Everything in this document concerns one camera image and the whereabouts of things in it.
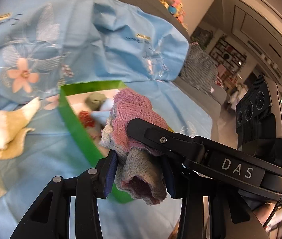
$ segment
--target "blue plush toy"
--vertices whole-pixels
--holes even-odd
[[[176,14],[176,12],[177,12],[176,8],[174,8],[174,7],[171,6],[171,5],[169,6],[168,11],[169,11],[169,13],[172,14],[172,15],[173,15],[173,14]]]

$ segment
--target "blue bedsheet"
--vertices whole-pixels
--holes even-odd
[[[61,84],[122,80],[147,96],[175,132],[210,137],[211,118],[171,83],[187,49],[172,25],[116,0],[0,0],[0,110],[14,110],[35,96],[42,103],[24,153],[0,161],[8,190],[0,198],[0,239],[11,236],[52,177],[74,177],[91,167],[56,108]],[[104,238],[166,239],[181,201],[148,206],[107,199],[98,206]]]

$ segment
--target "camera lens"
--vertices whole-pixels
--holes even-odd
[[[249,101],[246,105],[246,108],[245,108],[245,118],[246,118],[246,120],[249,120],[252,117],[252,114],[253,114],[253,105]]]
[[[256,96],[256,107],[258,110],[263,108],[264,106],[264,94],[262,92],[258,92]]]
[[[242,122],[243,119],[243,114],[242,112],[239,112],[239,114],[237,114],[237,123],[240,124]]]

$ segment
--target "silver rivet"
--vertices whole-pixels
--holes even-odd
[[[166,143],[166,137],[161,137],[160,142],[161,142],[162,144]]]
[[[62,180],[62,178],[60,176],[56,176],[53,178],[53,182],[57,183],[60,182]]]
[[[89,174],[96,174],[97,172],[98,172],[98,170],[95,169],[95,168],[91,168],[91,169],[88,170]]]

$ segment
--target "gray sofa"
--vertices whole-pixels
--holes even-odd
[[[158,16],[171,23],[187,40],[190,36],[185,28],[172,16],[168,10],[160,3],[159,0],[119,0],[124,3],[132,4],[139,7],[142,11]],[[204,94],[193,88],[182,79],[177,78],[174,84],[198,104],[207,114],[210,115],[213,121],[211,139],[218,141],[219,133],[217,128],[217,120],[220,116],[221,105],[226,99],[226,92],[219,86],[213,86],[214,92],[210,95]]]

